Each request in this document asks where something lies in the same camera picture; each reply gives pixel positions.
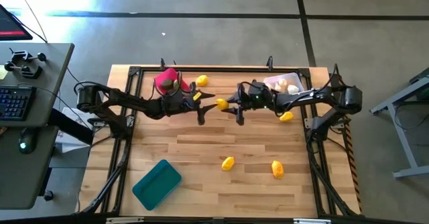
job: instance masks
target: computer screen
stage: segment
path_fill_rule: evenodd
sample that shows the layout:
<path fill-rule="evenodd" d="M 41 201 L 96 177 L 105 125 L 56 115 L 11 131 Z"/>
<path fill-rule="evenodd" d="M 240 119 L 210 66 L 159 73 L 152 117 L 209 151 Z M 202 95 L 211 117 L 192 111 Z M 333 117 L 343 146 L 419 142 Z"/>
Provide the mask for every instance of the computer screen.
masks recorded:
<path fill-rule="evenodd" d="M 0 5 L 0 40 L 31 40 L 22 25 L 13 18 L 13 15 Z"/>

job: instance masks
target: white paper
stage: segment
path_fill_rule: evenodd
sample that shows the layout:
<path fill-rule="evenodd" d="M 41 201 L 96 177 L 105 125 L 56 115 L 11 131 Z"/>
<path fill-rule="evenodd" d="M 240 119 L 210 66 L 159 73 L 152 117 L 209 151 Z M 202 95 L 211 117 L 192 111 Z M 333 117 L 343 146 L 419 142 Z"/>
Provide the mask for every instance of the white paper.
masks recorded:
<path fill-rule="evenodd" d="M 72 110 L 70 110 L 68 107 L 65 107 L 63 108 L 62 113 L 65 114 L 65 116 L 71 118 L 72 120 L 74 120 L 75 122 L 83 126 L 84 126 L 84 123 L 82 121 L 85 121 L 88 127 L 92 127 L 92 125 L 89 124 L 88 119 L 97 117 L 96 115 L 90 114 L 90 113 L 84 113 L 78 109 L 72 109 Z M 55 139 L 55 143 L 62 144 L 62 153 L 66 153 L 72 150 L 77 150 L 80 148 L 89 147 L 88 144 L 76 139 L 75 137 L 72 137 L 67 133 L 64 133 L 63 131 L 58 131 L 58 134 Z"/>

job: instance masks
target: computer mouse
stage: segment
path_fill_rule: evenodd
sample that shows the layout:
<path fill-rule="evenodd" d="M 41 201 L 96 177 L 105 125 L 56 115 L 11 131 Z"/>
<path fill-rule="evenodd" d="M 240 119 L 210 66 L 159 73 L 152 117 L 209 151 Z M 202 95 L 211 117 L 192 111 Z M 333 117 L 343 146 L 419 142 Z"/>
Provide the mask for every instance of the computer mouse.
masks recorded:
<path fill-rule="evenodd" d="M 22 154 L 30 154 L 36 149 L 39 128 L 26 127 L 22 130 L 18 148 Z"/>

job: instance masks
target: wooden table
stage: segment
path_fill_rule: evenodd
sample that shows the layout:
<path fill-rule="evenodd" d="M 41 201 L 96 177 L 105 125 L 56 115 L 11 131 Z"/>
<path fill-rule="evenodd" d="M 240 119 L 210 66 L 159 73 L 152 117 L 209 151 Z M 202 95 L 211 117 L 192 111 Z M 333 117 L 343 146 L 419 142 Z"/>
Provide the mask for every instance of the wooden table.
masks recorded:
<path fill-rule="evenodd" d="M 108 86 L 124 91 L 129 67 L 113 65 Z M 310 68 L 310 73 L 315 88 L 328 80 L 326 68 Z M 141 96 L 150 96 L 153 77 L 158 74 L 144 74 Z M 183 77 L 190 83 L 201 74 L 209 77 L 208 86 L 201 90 L 217 95 L 213 99 L 205 99 L 202 105 L 212 104 L 216 98 L 231 96 L 238 82 L 278 75 L 184 72 Z M 119 114 L 121 108 L 112 109 Z M 319 115 L 329 109 L 328 105 L 317 104 Z M 295 118 L 291 122 L 280 123 L 271 111 L 246 111 L 244 126 L 235 123 L 234 115 L 218 109 L 206 114 L 203 126 L 198 126 L 196 113 L 157 121 L 139 113 L 120 216 L 316 217 L 299 107 L 293 108 L 292 112 Z M 109 130 L 102 129 L 94 141 L 107 135 Z M 330 132 L 329 137 L 343 143 L 340 135 Z M 348 206 L 359 213 L 346 153 L 329 141 L 325 141 L 324 146 L 332 185 Z M 105 184 L 112 149 L 113 140 L 109 140 L 91 150 L 80 193 L 82 207 L 87 206 Z M 230 172 L 221 170 L 221 163 L 227 156 L 235 157 L 235 165 Z M 182 183 L 159 207 L 147 211 L 131 189 L 162 159 L 177 169 L 182 175 Z M 271 173 L 273 160 L 283 164 L 285 175 L 281 180 L 274 179 Z M 110 206 L 113 206 L 115 192 L 116 186 L 113 187 Z M 326 192 L 323 188 L 320 192 L 327 210 Z"/>

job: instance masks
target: white container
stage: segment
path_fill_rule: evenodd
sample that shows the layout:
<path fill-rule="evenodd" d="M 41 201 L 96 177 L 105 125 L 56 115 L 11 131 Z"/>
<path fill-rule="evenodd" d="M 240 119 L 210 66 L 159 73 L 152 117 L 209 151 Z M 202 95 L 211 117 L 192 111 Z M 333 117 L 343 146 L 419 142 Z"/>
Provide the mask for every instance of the white container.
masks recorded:
<path fill-rule="evenodd" d="M 288 84 L 284 86 L 284 90 L 282 91 L 283 93 L 288 92 L 289 85 L 297 86 L 298 89 L 300 89 L 299 92 L 304 91 L 304 87 L 302 86 L 300 77 L 296 73 L 287 73 L 279 76 L 267 77 L 263 80 L 263 83 L 270 84 L 273 87 L 272 89 L 274 89 L 275 84 L 278 84 L 281 79 L 285 79 L 288 82 Z"/>

